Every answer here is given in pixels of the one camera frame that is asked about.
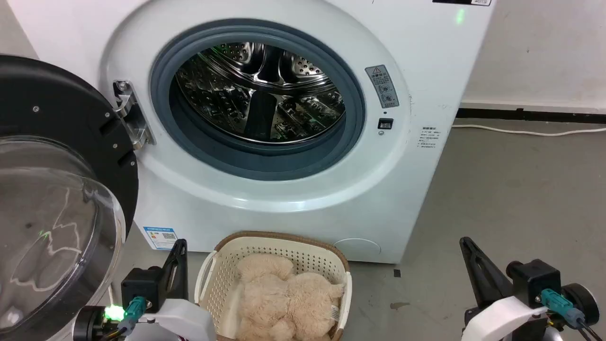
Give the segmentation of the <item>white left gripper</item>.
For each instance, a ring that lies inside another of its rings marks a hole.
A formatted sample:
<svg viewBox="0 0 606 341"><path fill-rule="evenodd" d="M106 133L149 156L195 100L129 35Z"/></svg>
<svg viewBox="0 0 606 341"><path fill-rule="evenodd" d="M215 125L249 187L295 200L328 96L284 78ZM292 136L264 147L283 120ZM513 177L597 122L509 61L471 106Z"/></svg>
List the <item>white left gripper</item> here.
<svg viewBox="0 0 606 341"><path fill-rule="evenodd" d="M126 341L217 339L210 312L188 301L187 251L187 241L177 239L161 269L159 289L164 304L156 313L145 313Z"/></svg>

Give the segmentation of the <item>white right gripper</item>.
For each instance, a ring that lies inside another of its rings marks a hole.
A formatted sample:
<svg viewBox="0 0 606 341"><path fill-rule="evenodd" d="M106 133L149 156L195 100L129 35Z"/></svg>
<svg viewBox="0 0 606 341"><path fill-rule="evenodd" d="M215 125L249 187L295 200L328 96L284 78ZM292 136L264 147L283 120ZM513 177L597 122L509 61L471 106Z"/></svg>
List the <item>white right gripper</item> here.
<svg viewBox="0 0 606 341"><path fill-rule="evenodd" d="M537 308L530 308L512 295L512 283L491 259L472 241L463 237L459 241L472 291L479 308L470 309L463 330L464 341L521 341L514 331L540 329L538 320L546 324L543 336L532 335L531 341L551 341L552 327L545 321L547 307L540 296L535 298Z"/></svg>

